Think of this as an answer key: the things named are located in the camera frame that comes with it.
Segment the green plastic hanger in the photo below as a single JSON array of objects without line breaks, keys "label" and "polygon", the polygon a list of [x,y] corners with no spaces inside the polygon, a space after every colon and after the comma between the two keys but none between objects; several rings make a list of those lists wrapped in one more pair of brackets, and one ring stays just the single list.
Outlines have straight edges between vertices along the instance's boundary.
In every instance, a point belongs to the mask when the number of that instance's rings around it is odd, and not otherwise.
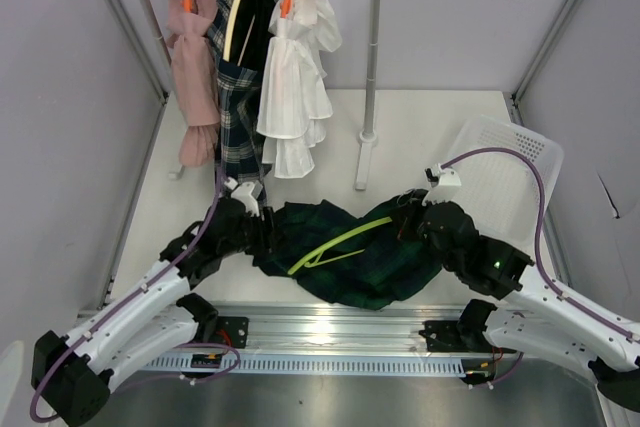
[{"label": "green plastic hanger", "polygon": [[301,257],[295,264],[293,264],[287,271],[287,275],[288,276],[293,276],[294,274],[296,274],[298,271],[300,271],[301,269],[311,269],[311,268],[315,268],[315,267],[319,267],[331,262],[336,262],[339,260],[343,260],[358,254],[361,254],[364,252],[363,249],[358,249],[352,252],[348,252],[348,253],[344,253],[335,257],[332,257],[331,259],[324,259],[323,255],[325,252],[327,252],[328,250],[331,250],[332,248],[358,236],[361,235],[367,231],[376,229],[378,227],[384,226],[386,224],[389,224],[392,222],[392,218],[387,216],[387,217],[383,217],[371,222],[368,222],[366,224],[363,224],[361,226],[358,226],[354,229],[351,229],[327,242],[325,242],[324,244],[322,244],[321,246],[313,249],[312,251],[310,251],[309,253],[305,254],[303,257]]}]

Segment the white plastic basket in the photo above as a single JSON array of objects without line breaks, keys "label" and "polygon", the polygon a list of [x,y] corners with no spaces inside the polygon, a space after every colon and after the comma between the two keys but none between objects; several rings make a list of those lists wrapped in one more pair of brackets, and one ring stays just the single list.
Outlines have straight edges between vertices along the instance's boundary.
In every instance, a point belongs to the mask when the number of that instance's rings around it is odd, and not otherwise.
[{"label": "white plastic basket", "polygon": [[[527,157],[536,167],[551,198],[564,152],[556,142],[524,127],[477,116],[467,120],[447,158],[473,150],[500,147]],[[531,254],[539,205],[535,176],[520,159],[505,153],[474,155],[453,166],[461,188],[453,197],[480,233]]]}]

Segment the dark green plaid skirt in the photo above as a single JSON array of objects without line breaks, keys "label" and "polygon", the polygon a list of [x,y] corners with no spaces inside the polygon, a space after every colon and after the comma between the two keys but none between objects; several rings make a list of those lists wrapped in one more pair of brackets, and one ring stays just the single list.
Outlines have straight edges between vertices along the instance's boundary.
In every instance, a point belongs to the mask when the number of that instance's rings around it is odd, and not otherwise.
[{"label": "dark green plaid skirt", "polygon": [[[418,256],[415,244],[397,239],[397,210],[419,201],[422,190],[410,190],[375,206],[362,217],[323,200],[318,204],[287,202],[275,212],[285,240],[277,251],[255,256],[252,265],[271,277],[290,278],[322,301],[365,310],[380,310],[421,291],[441,271],[442,262]],[[324,253],[324,259],[363,249],[364,252],[288,276],[301,257],[325,242],[368,222],[392,222],[358,235]]]}]

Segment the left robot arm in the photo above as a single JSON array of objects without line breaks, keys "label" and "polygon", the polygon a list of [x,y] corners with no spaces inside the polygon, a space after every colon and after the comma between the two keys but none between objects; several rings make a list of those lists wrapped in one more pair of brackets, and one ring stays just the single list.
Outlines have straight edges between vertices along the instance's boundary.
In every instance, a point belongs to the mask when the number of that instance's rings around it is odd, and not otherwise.
[{"label": "left robot arm", "polygon": [[238,352],[219,327],[217,309],[194,289],[236,253],[270,252],[277,240],[274,211],[251,211],[224,197],[161,252],[159,260],[129,290],[67,334],[48,331],[34,346],[30,417],[45,422],[38,404],[52,418],[82,426],[149,362],[180,347]]}]

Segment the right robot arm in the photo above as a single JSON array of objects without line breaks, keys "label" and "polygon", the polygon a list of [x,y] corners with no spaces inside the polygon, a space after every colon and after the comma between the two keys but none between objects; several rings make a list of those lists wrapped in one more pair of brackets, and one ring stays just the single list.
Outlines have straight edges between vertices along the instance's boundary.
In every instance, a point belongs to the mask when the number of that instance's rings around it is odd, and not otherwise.
[{"label": "right robot arm", "polygon": [[503,348],[583,376],[617,405],[639,409],[639,326],[541,274],[510,244],[481,234],[453,202],[412,201],[393,217],[401,241],[417,241],[472,291],[454,344]]}]

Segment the pink skirt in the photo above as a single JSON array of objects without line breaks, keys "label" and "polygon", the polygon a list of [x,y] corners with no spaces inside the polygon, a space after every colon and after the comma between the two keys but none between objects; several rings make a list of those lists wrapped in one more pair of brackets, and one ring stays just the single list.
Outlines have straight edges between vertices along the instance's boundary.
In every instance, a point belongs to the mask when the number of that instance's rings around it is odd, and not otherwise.
[{"label": "pink skirt", "polygon": [[217,68],[207,37],[217,14],[216,0],[196,0],[198,12],[185,12],[181,0],[169,0],[167,46],[178,107],[186,123],[179,161],[199,167],[215,157],[220,130]]}]

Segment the navy cream plaid skirt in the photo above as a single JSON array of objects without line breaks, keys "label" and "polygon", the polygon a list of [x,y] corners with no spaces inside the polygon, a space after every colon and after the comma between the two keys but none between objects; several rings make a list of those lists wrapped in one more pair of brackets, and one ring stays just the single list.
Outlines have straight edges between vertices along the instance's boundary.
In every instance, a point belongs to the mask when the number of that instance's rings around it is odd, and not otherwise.
[{"label": "navy cream plaid skirt", "polygon": [[216,162],[227,176],[240,182],[260,181],[269,171],[262,164],[264,137],[257,132],[263,74],[269,42],[271,14],[278,0],[242,0],[235,34],[245,32],[252,18],[253,29],[240,66],[223,59],[225,32],[233,0],[217,0],[217,14],[207,37],[212,43],[217,68],[221,113],[220,140]]}]

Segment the cream wooden hanger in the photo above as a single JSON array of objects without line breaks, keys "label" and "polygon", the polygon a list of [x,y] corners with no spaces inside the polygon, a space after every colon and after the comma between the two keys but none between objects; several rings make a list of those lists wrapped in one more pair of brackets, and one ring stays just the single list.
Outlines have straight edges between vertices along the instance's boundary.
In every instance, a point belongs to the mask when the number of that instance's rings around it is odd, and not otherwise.
[{"label": "cream wooden hanger", "polygon": [[225,40],[224,40],[224,48],[223,48],[223,59],[226,62],[234,63],[238,66],[241,65],[244,53],[246,50],[246,45],[250,38],[253,25],[255,22],[255,18],[249,23],[249,27],[245,32],[245,37],[241,46],[241,49],[236,53],[233,52],[233,46],[239,44],[239,40],[241,39],[242,31],[239,31],[238,34],[235,34],[237,19],[240,12],[242,0],[233,0],[230,8],[230,13],[227,21],[227,27],[225,32]]}]

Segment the aluminium mounting rail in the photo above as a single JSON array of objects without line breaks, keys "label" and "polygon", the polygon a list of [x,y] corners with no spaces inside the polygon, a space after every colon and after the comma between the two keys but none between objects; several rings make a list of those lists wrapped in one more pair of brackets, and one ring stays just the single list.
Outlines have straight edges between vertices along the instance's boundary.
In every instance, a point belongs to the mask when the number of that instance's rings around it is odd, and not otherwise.
[{"label": "aluminium mounting rail", "polygon": [[612,356],[614,334],[590,318],[571,327],[566,319],[551,322],[521,309],[497,308],[473,320],[460,306],[396,306],[380,311],[332,305],[204,301],[215,308],[224,325],[226,317],[246,317],[247,346],[254,349],[303,348],[383,353],[405,351],[424,339],[418,334],[426,323],[449,324],[462,339],[462,348],[479,352],[487,342],[523,350],[540,357],[543,349],[591,352]]}]

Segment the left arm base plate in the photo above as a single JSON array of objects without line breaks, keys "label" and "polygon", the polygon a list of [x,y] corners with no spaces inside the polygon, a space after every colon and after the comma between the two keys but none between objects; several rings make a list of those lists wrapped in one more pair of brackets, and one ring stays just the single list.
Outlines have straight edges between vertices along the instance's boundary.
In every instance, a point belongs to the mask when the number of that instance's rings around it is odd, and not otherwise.
[{"label": "left arm base plate", "polygon": [[222,316],[201,323],[190,343],[220,343],[244,349],[249,333],[249,318]]}]

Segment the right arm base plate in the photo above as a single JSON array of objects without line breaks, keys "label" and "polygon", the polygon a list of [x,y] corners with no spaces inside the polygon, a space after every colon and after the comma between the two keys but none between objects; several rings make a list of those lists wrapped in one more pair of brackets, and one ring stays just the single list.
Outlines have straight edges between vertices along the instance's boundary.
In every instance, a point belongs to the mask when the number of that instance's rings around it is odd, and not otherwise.
[{"label": "right arm base plate", "polygon": [[484,337],[486,327],[458,320],[428,320],[418,334],[427,350],[435,353],[491,353],[494,346]]}]

